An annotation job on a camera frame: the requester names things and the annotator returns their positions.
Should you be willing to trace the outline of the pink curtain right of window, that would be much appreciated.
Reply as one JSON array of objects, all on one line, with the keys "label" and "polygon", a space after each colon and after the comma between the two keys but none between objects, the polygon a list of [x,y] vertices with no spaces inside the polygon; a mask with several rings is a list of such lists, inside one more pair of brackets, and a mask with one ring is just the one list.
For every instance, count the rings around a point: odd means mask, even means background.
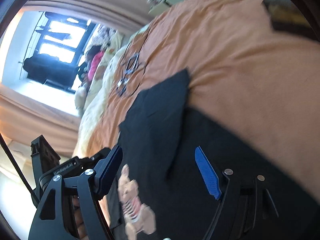
[{"label": "pink curtain right of window", "polygon": [[150,23],[146,0],[28,0],[23,11],[48,11],[92,19],[130,34]]}]

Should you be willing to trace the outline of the cream pillow and blanket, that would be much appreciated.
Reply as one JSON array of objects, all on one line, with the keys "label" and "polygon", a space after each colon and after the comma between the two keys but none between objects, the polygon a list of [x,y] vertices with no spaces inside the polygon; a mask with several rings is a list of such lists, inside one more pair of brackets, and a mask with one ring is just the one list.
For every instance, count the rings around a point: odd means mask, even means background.
[{"label": "cream pillow and blanket", "polygon": [[130,41],[136,35],[146,31],[147,28],[148,25],[142,27],[134,33],[128,41],[124,41],[124,34],[116,31],[111,38],[111,44],[106,47],[103,57],[98,64],[87,94],[84,95],[85,91],[82,88],[76,92],[75,101],[76,105],[80,107],[79,112],[82,116],[78,131],[78,142],[73,152],[74,157],[78,156],[83,158],[86,156],[91,135],[103,116],[113,85],[118,61],[124,55],[125,49],[130,44]]}]

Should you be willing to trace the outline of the dark hanging coat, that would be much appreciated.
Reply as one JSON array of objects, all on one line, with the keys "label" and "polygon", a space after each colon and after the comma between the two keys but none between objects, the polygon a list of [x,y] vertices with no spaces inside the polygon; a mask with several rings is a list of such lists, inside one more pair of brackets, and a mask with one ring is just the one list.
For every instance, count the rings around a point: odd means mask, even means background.
[{"label": "dark hanging coat", "polygon": [[23,69],[29,79],[42,84],[49,80],[62,87],[71,87],[78,73],[78,67],[48,54],[37,54],[25,59]]}]

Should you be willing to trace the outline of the pink curtain left of window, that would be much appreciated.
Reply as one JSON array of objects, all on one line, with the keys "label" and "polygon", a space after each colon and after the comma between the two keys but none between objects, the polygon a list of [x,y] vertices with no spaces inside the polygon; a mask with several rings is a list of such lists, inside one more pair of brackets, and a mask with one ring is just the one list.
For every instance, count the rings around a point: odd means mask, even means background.
[{"label": "pink curtain left of window", "polygon": [[80,119],[1,85],[1,134],[24,145],[43,135],[60,155],[71,157]]}]

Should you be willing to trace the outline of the black t-shirt with print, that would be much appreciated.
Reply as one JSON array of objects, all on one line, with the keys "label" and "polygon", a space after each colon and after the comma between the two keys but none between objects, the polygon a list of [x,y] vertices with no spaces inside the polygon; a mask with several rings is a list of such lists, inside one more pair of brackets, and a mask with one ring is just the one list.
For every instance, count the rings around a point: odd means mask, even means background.
[{"label": "black t-shirt with print", "polygon": [[195,161],[229,168],[244,185],[265,177],[279,214],[276,239],[319,239],[319,205],[231,132],[187,106],[182,70],[141,91],[120,124],[123,160],[107,197],[115,239],[204,239],[217,210]]}]

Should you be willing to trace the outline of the orange duvet cover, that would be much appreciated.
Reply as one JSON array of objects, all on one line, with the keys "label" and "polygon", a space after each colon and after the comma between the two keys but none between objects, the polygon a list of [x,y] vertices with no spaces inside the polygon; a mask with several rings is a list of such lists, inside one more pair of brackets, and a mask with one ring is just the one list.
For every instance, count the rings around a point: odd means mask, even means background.
[{"label": "orange duvet cover", "polygon": [[187,69],[189,105],[319,198],[319,43],[274,31],[263,0],[185,0],[136,35],[118,61],[87,147],[112,147],[136,95]]}]

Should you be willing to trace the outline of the pink curtain of window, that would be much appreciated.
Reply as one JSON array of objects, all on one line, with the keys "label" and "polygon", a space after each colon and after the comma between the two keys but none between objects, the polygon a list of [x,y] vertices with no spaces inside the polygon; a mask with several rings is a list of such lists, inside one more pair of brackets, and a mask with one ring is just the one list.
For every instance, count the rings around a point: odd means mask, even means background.
[{"label": "pink curtain of window", "polygon": [[23,11],[48,11],[92,19],[130,34],[150,23],[146,0],[28,0]]},{"label": "pink curtain of window", "polygon": [[1,134],[24,145],[43,135],[60,155],[71,157],[80,119],[1,85]]}]

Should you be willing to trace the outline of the pile of plush toys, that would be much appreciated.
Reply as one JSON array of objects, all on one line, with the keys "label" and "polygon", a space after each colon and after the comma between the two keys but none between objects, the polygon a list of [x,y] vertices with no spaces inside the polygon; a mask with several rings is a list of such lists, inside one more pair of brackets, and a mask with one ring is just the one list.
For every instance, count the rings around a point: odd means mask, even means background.
[{"label": "pile of plush toys", "polygon": [[89,41],[88,47],[85,49],[85,61],[78,70],[78,78],[81,81],[81,85],[75,93],[75,107],[79,116],[82,116],[84,113],[87,93],[97,71],[98,64],[106,50],[110,47],[111,39],[115,33],[114,29],[99,24],[92,35],[92,39]]}]

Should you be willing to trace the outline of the black window frame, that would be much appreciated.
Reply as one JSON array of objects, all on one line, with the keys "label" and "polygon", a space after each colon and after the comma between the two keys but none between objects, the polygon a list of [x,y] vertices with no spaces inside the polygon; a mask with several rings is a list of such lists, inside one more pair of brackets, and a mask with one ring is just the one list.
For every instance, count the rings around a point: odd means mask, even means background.
[{"label": "black window frame", "polygon": [[[24,12],[20,25],[27,34],[27,47],[22,61],[19,62],[21,64],[19,79],[31,81],[34,80],[29,79],[28,73],[23,69],[25,59],[37,54],[48,54],[79,68],[85,61],[85,49],[98,26],[90,19],[47,11]],[[62,87],[49,80],[42,85],[74,92],[74,82],[71,87]]]}]

